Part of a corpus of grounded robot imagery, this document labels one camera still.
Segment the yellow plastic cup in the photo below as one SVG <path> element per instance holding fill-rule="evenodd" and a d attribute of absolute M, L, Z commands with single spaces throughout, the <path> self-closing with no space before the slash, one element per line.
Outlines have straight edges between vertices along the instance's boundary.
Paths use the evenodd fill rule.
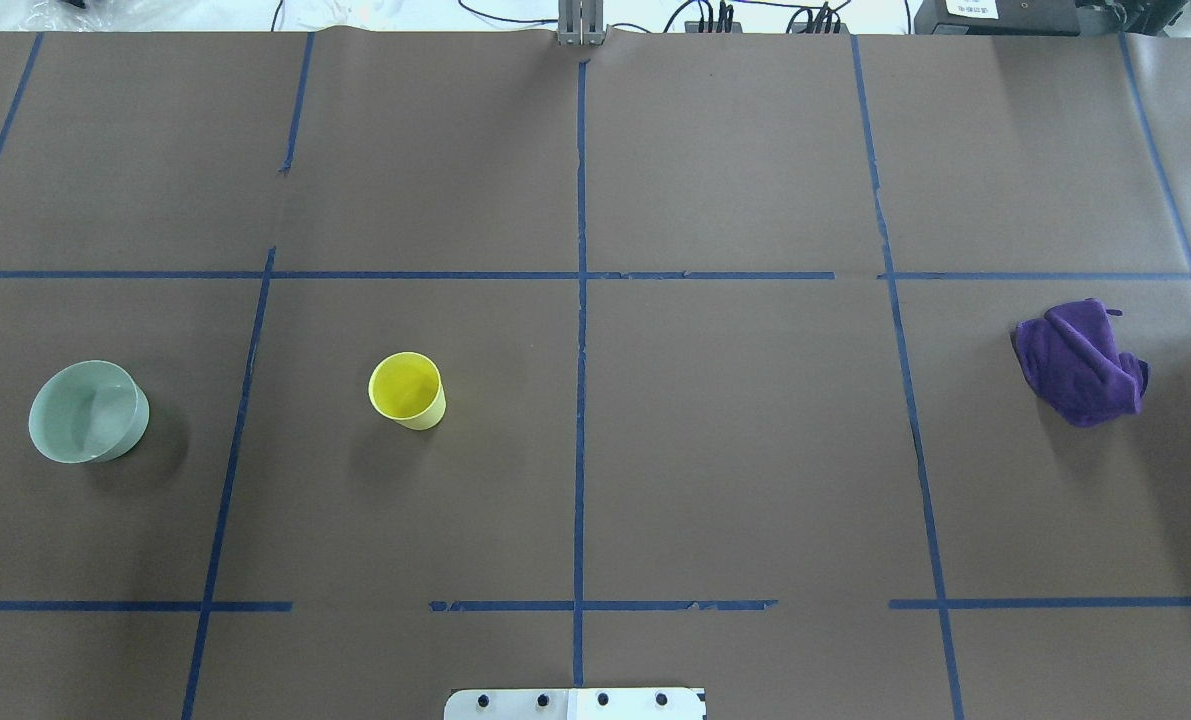
<path fill-rule="evenodd" d="M 409 430 L 430 430 L 447 411 L 438 365 L 417 352 L 385 357 L 366 384 L 368 401 L 380 415 Z"/>

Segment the purple cloth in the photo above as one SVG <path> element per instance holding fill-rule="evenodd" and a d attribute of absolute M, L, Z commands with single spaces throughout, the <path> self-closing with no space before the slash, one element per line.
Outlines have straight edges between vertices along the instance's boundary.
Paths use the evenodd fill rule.
<path fill-rule="evenodd" d="M 1083 299 L 1014 328 L 1025 384 L 1072 427 L 1098 427 L 1143 411 L 1151 367 L 1121 350 L 1111 323 L 1121 314 L 1098 299 Z"/>

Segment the pale green bowl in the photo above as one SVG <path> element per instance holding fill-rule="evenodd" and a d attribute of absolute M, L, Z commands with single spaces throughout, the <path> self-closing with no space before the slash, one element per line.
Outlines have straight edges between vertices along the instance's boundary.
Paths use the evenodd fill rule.
<path fill-rule="evenodd" d="M 39 388 L 29 411 L 29 437 L 48 461 L 107 462 L 132 451 L 150 424 L 146 393 L 110 361 L 61 369 Z"/>

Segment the black electronics box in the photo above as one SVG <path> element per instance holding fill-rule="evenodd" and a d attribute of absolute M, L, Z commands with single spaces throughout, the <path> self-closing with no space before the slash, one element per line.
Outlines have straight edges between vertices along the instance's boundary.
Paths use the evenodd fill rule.
<path fill-rule="evenodd" d="M 915 35 L 1115 35 L 1131 14 L 1116 1 L 923 1 Z"/>

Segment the black power strip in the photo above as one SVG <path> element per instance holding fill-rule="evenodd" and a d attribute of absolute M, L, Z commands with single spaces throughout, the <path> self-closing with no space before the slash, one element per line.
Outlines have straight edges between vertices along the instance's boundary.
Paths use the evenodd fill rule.
<path fill-rule="evenodd" d="M 843 10 L 854 1 L 685 1 L 665 23 L 665 32 L 679 26 L 688 35 L 740 35 L 738 5 L 763 6 L 768 10 L 788 10 L 782 35 L 844 35 Z"/>

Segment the aluminium frame post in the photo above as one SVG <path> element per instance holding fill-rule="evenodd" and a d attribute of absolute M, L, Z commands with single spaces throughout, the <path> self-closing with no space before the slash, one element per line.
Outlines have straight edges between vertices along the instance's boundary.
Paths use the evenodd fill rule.
<path fill-rule="evenodd" d="M 557 42 L 560 46 L 598 46 L 607 40 L 603 0 L 559 0 Z"/>

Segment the white metal base plate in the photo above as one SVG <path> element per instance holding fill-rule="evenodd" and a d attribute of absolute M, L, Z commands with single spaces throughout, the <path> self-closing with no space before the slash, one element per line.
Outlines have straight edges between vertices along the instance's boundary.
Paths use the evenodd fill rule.
<path fill-rule="evenodd" d="M 706 719 L 687 687 L 498 688 L 453 691 L 444 719 Z"/>

